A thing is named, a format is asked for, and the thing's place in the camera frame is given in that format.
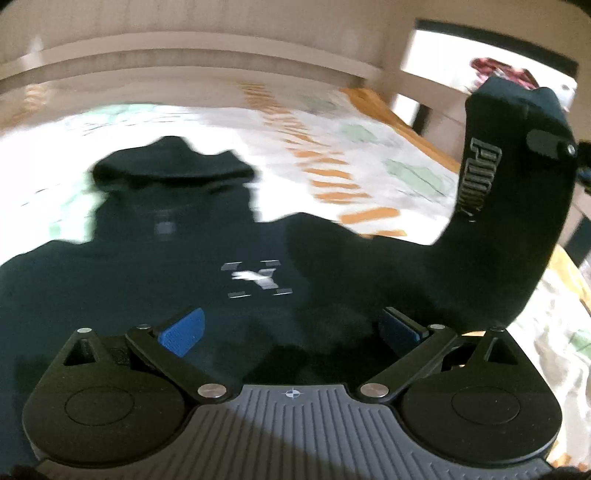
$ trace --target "white logo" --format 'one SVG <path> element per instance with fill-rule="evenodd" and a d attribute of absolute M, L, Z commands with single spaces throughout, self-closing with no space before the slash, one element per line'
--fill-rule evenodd
<path fill-rule="evenodd" d="M 253 272 L 252 270 L 240 270 L 238 271 L 238 265 L 242 262 L 227 262 L 224 263 L 221 267 L 221 270 L 233 270 L 232 272 L 232 280 L 246 280 L 246 281 L 253 281 L 263 290 L 270 290 L 272 288 L 276 289 L 273 296 L 277 295 L 289 295 L 293 293 L 291 288 L 279 288 L 279 285 L 275 283 L 273 280 L 273 273 L 275 272 L 276 268 L 262 268 L 258 272 Z M 266 267 L 275 267 L 281 265 L 279 260 L 261 260 L 261 263 L 264 263 Z M 240 299 L 242 297 L 250 297 L 251 294 L 246 293 L 245 291 L 234 291 L 228 293 L 228 298 L 230 299 Z"/>
<path fill-rule="evenodd" d="M 279 287 L 272 278 L 274 271 L 275 268 L 262 268 L 258 273 L 251 270 L 232 272 L 232 280 L 253 281 L 263 290 L 269 290 L 269 288 Z"/>
<path fill-rule="evenodd" d="M 293 400 L 294 398 L 299 397 L 301 395 L 301 392 L 299 390 L 296 390 L 295 388 L 292 388 L 291 390 L 285 392 L 284 395 Z"/>

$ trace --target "puma logo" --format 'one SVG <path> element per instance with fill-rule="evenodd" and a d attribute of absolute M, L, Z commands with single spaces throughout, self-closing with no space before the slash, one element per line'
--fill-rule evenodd
<path fill-rule="evenodd" d="M 253 281 L 263 290 L 269 290 L 270 288 L 278 288 L 272 278 L 274 271 L 275 268 L 262 268 L 258 273 L 251 270 L 232 272 L 232 280 Z"/>
<path fill-rule="evenodd" d="M 457 207 L 473 216 L 484 207 L 503 152 L 499 147 L 477 138 L 470 141 L 470 150 L 474 152 L 474 158 L 466 159 L 464 176 L 457 193 Z"/>

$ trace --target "red cloth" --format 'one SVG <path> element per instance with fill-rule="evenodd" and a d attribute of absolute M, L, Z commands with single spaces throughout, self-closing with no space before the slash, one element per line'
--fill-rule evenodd
<path fill-rule="evenodd" d="M 523 88 L 534 90 L 540 88 L 540 85 L 534 76 L 526 69 L 516 69 L 495 59 L 473 59 L 470 67 L 476 70 L 478 79 L 475 82 L 475 89 L 482 85 L 488 77 L 498 76 L 510 80 Z"/>

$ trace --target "green pattern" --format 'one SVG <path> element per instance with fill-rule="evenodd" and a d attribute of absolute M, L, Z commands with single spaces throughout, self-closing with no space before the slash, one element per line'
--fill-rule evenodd
<path fill-rule="evenodd" d="M 430 168 L 406 165 L 395 160 L 385 160 L 386 171 L 403 181 L 416 194 L 428 199 L 447 197 L 452 192 L 453 182 L 438 176 Z"/>
<path fill-rule="evenodd" d="M 578 330 L 571 337 L 570 342 L 578 353 L 591 359 L 591 332 L 588 330 Z"/>
<path fill-rule="evenodd" d="M 300 100 L 306 104 L 307 113 L 335 113 L 339 110 L 339 107 L 334 102 L 323 98 L 300 95 Z"/>
<path fill-rule="evenodd" d="M 378 140 L 378 137 L 361 125 L 345 124 L 341 127 L 340 132 L 352 142 L 367 143 Z"/>
<path fill-rule="evenodd" d="M 107 105 L 81 113 L 84 119 L 92 118 L 101 123 L 115 123 L 119 115 L 153 112 L 157 105 L 152 103 L 130 103 L 125 105 Z"/>

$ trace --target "bedsheet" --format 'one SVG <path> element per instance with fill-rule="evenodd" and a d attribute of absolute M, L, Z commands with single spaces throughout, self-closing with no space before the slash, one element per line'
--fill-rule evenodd
<path fill-rule="evenodd" d="M 422 244 L 445 228 L 459 165 L 370 90 L 173 83 L 163 91 L 139 80 L 109 87 L 54 82 L 4 97 L 0 264 L 51 239 L 90 239 L 103 194 L 89 168 L 163 135 L 185 137 L 205 154 L 234 150 L 252 165 L 251 209 L 261 222 L 307 212 L 360 235 Z M 591 463 L 591 294 L 577 275 L 557 247 L 509 330 L 563 408 L 549 461 L 584 469 Z"/>

